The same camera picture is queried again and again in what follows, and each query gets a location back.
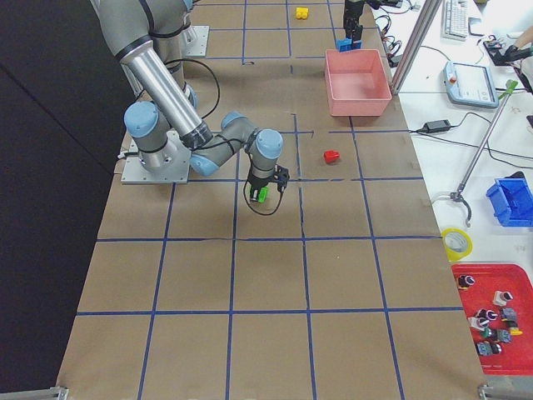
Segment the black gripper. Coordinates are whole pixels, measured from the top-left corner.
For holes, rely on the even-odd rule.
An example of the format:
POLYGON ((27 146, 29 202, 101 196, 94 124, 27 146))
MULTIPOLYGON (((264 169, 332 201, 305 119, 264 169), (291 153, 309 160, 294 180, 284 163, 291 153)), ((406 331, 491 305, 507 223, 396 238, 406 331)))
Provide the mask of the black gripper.
POLYGON ((360 24, 360 17, 365 2, 365 0, 346 0, 344 2, 343 28, 346 32, 351 32, 352 49, 360 49, 362 45, 363 27, 360 24))
POLYGON ((249 199, 251 202, 258 202, 258 191, 264 188, 273 179, 273 175, 273 168, 269 170, 251 168, 249 170, 247 181, 251 184, 251 188, 249 190, 249 199))

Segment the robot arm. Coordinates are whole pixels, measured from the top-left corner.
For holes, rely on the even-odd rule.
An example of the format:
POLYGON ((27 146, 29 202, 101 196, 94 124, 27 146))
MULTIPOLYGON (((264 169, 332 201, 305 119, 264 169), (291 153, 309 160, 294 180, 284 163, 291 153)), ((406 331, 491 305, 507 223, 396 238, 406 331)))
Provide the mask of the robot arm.
POLYGON ((181 70, 181 36, 190 26, 193 7, 192 1, 101 1, 97 5, 109 50, 150 96, 148 101, 133 103, 124 114, 139 162, 148 171, 173 163, 177 146, 167 133, 175 129, 196 173, 208 177, 244 151, 250 160, 246 198, 260 201, 271 183, 284 193, 290 175, 277 163, 283 149, 281 134, 255 126, 239 112, 228 113, 220 133, 212 134, 197 111, 192 87, 172 75, 181 70))

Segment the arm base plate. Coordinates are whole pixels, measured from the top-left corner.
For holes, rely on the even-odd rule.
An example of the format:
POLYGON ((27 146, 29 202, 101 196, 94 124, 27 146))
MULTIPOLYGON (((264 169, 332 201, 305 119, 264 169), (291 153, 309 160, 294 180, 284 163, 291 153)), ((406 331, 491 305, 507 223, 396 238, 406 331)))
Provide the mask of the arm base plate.
POLYGON ((174 129, 167 131, 167 144, 159 152, 146 153, 137 148, 134 139, 125 157, 123 184, 186 184, 191 151, 185 147, 174 129))
POLYGON ((190 58, 204 58, 207 55, 207 44, 210 27, 191 25, 182 32, 182 54, 190 58))

